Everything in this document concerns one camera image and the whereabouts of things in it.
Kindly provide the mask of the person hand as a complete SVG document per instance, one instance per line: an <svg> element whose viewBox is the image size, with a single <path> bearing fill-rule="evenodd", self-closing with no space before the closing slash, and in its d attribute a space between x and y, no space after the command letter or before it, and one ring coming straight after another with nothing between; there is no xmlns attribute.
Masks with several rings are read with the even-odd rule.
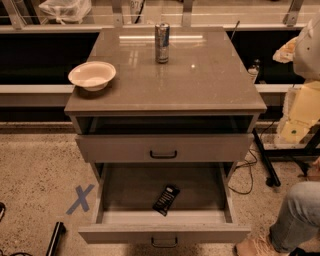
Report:
<svg viewBox="0 0 320 256"><path fill-rule="evenodd" d="M320 157L318 157L313 163L313 167L317 170L320 171Z"/></svg>

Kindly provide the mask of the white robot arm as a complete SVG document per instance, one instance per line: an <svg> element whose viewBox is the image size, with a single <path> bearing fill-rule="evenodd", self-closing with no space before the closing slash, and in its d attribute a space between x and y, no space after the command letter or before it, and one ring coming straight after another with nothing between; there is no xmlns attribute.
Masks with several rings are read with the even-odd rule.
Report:
<svg viewBox="0 0 320 256"><path fill-rule="evenodd" d="M304 79L300 88L287 91L277 134L288 143L299 143L320 120L320 13L299 35L273 55L280 63L293 63L294 73Z"/></svg>

